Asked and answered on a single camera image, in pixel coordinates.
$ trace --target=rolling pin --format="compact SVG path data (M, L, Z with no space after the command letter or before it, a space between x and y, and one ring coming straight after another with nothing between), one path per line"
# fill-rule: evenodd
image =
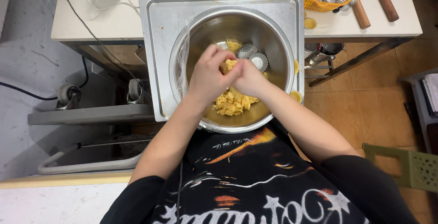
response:
M397 19L399 19L399 15L397 14L396 9L394 8L394 5L392 4L391 0L379 0L380 3L383 6L383 10L386 13L386 16L388 17L390 22L394 22Z
M353 6L354 13L359 21L360 28L362 30L371 26L370 21L368 20L368 16L365 13L364 7L360 0L356 0L356 4Z

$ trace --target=cord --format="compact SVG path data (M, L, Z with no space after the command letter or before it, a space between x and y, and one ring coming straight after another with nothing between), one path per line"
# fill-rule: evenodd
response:
M93 4L91 4L90 0L87 0L87 3L88 3L88 5L90 5L90 7L94 8L94 9L97 9L97 10L106 10L106 9L108 9L110 7L113 7L113 6L116 6L116 5L128 5L128 6L132 7L135 10L135 12L140 16L139 11L137 10L137 8L140 8L140 7L139 6L135 6L132 3L131 0L129 0L129 3L119 2L119 3L115 3L113 5L109 5L109 6L106 6L106 7L96 7Z
M180 185L178 186L178 198L177 198L177 224L180 224L180 196L181 186L183 184L183 161L180 164Z
M84 87L87 84L87 82L88 82L88 69L87 69L87 64L85 63L85 58L84 57L82 57L82 62L84 63L84 68L85 68L85 82L79 88ZM0 85L2 85L4 87L11 88L11 89L14 89L14 90L22 92L22 93L25 93L26 95L30 95L31 97L35 97L35 98L43 100L43 101L52 101L52 100L58 99L57 96L51 97L51 98L41 97L39 95L32 94L32 93L30 93L28 91L20 89L19 87L15 87L13 85L10 85L10 84L4 83L4 82L0 82Z
M87 69L87 64L85 63L85 57L82 57L82 62L84 63L84 69L85 69L85 82L79 88L84 87L88 83L88 69Z
M109 55L111 55L114 59L116 59L124 68L126 71L129 72L129 74L137 81L137 84L142 88L142 90L145 91L145 87L143 86L143 82L140 81L139 79L137 79L134 74L132 74L132 72L117 58L115 57L110 51L109 49L102 43L102 41L100 39L98 39L90 30L90 28L88 28L88 26L85 24L85 22L81 19L81 17L78 15L78 13L76 12L76 10L74 10L72 4L70 3L69 0L67 0L68 4L70 5L70 8L73 10L74 14L76 15L76 17L78 17L78 19L82 22L82 24L85 26L85 28L87 28L88 32L90 32L90 34L94 37L94 39L96 39L97 42L99 42L99 44L109 53ZM145 91L145 95L146 98L148 99L148 101L150 103L152 103L151 99L151 95Z
M30 95L31 97L35 97L35 98L40 99L40 100L43 100L43 101L52 101L52 100L56 100L56 99L58 99L58 97L56 97L56 96L55 96L55 97L52 97L52 98L44 98L44 97L41 97L41 96L38 96L38 95L32 94L32 93L30 93L30 92L27 92L27 91L25 91L25 90L23 90L23 89L20 89L19 87L15 87L15 86L13 86L13 85L10 85L10 84L7 84L7 83L3 83L3 82L0 82L0 85L2 85L2 86L4 86L4 87L11 88L11 89L14 89L14 90L19 91L19 92L23 92L23 93L25 93L26 95Z

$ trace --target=plastic crate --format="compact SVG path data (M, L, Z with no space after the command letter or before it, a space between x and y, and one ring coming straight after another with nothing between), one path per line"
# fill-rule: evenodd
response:
M317 0L304 0L304 9L316 11L320 13L326 13L333 11L334 9L342 5L346 5L350 1L351 0L346 0L344 3L337 4L337 3L324 3L324 2L319 2Z

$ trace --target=hand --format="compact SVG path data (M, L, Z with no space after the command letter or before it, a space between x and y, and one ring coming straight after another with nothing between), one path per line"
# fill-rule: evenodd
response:
M187 95L191 96L203 110L240 76L242 63L237 63L226 75L222 75L219 66L226 59L235 60L236 56L212 44L194 66Z
M271 84L261 74L260 70L248 59L237 59L242 64L241 74L231 84L240 93L248 96L261 98L264 90Z

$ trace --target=forearm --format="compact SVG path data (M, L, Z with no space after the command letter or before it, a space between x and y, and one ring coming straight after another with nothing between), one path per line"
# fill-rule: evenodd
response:
M144 150L129 184L153 175L167 179L181 162L203 113L204 110L197 106L196 100L189 95L185 96Z
M336 155L359 155L333 126L275 85L267 84L260 99L313 162Z

